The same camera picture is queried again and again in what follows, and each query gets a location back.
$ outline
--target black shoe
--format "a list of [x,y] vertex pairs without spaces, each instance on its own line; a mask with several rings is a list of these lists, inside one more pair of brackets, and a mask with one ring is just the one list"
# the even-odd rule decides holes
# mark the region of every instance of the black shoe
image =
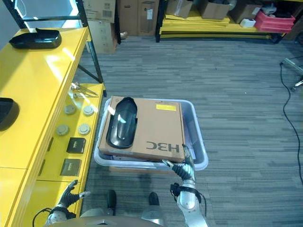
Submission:
[[150,196],[149,196],[148,199],[149,199],[150,205],[160,206],[159,198],[158,198],[157,193],[155,193],[155,192],[150,193]]

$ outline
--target black power cord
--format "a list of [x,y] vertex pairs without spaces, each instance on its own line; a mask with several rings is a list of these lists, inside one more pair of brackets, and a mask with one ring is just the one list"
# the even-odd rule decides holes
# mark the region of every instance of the black power cord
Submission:
[[32,226],[35,227],[35,219],[36,219],[36,217],[37,217],[40,213],[42,213],[42,212],[49,212],[49,213],[50,213],[51,210],[52,210],[52,209],[50,209],[50,208],[44,208],[44,209],[40,210],[38,213],[36,213],[36,215],[34,216],[33,221],[32,221]]
[[289,58],[289,60],[291,60],[291,59],[296,59],[296,58],[303,58],[303,56],[298,56],[298,57]]
[[300,179],[301,179],[301,183],[303,184],[303,178],[302,178],[302,174],[301,174],[301,163],[300,163],[300,138],[299,138],[299,135],[297,133],[297,130],[295,129],[294,125],[292,124],[292,122],[288,119],[286,113],[285,113],[285,106],[288,104],[288,101],[290,100],[291,98],[291,93],[290,93],[290,90],[289,88],[285,85],[285,83],[283,82],[283,77],[282,77],[282,65],[283,63],[280,63],[280,78],[281,78],[281,82],[283,84],[283,86],[287,89],[287,92],[288,92],[288,99],[286,101],[286,103],[284,104],[283,106],[283,113],[284,113],[284,116],[286,117],[286,119],[288,120],[288,122],[290,123],[290,125],[292,126],[296,136],[297,136],[297,139],[298,139],[298,151],[297,151],[297,159],[298,159],[298,165],[299,165],[299,176],[300,176]]
[[203,200],[204,200],[204,215],[205,215],[205,217],[206,217],[206,210],[207,210],[207,204],[206,204],[206,198],[204,197],[204,195],[202,194],[202,193],[200,193],[200,195],[202,196],[202,198],[203,198]]

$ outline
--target cardboard box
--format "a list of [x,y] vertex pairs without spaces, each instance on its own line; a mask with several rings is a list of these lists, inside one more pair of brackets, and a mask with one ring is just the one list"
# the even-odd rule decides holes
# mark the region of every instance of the cardboard box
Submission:
[[83,4],[88,20],[115,22],[116,0],[85,0]]
[[138,0],[138,35],[155,35],[159,0]]
[[169,0],[166,13],[186,18],[188,17],[192,5],[192,0]]
[[114,24],[102,21],[89,21],[89,30],[94,42],[96,53],[115,53],[117,35]]
[[199,9],[202,18],[222,20],[227,15],[230,6],[201,0]]
[[258,1],[238,1],[236,7],[229,12],[234,22],[239,24],[243,19],[254,19],[262,4]]
[[[116,108],[123,97],[113,96],[110,107]],[[173,162],[184,160],[182,144],[185,143],[181,104],[149,99],[134,99],[137,105],[137,128],[133,145],[127,149],[111,147],[107,141],[107,131],[111,113],[107,118],[102,132],[99,150],[107,155],[162,160]]]
[[138,0],[118,0],[120,31],[138,35]]

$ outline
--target yellow label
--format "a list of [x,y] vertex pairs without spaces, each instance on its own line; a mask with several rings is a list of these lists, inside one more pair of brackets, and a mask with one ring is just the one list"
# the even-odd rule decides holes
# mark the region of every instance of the yellow label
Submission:
[[171,110],[171,111],[176,111],[176,106],[175,106],[175,105],[161,105],[161,104],[156,104],[156,109],[157,109],[157,110]]

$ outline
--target cardboard boxes on shelf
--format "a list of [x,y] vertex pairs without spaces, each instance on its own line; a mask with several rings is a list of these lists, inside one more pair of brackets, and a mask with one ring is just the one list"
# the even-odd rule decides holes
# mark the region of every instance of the cardboard boxes on shelf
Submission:
[[85,0],[83,5],[88,20],[115,22],[116,0]]
[[229,12],[234,22],[239,24],[243,19],[254,19],[262,7],[260,1],[237,1],[236,7]]
[[192,0],[169,0],[166,13],[186,18],[188,17],[192,5]]
[[202,18],[222,20],[227,15],[230,6],[201,0],[199,9]]

